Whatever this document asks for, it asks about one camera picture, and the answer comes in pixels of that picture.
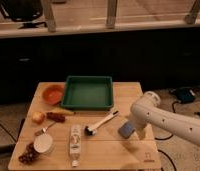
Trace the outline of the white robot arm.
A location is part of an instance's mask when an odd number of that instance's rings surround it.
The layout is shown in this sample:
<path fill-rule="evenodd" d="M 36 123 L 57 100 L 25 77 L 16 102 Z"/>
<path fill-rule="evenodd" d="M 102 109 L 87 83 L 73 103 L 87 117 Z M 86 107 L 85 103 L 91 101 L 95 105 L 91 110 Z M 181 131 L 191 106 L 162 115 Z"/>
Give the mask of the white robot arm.
<path fill-rule="evenodd" d="M 175 114 L 159 108 L 160 97 L 152 91 L 145 92 L 130 107 L 130 121 L 142 132 L 148 123 L 200 146 L 200 119 Z"/>

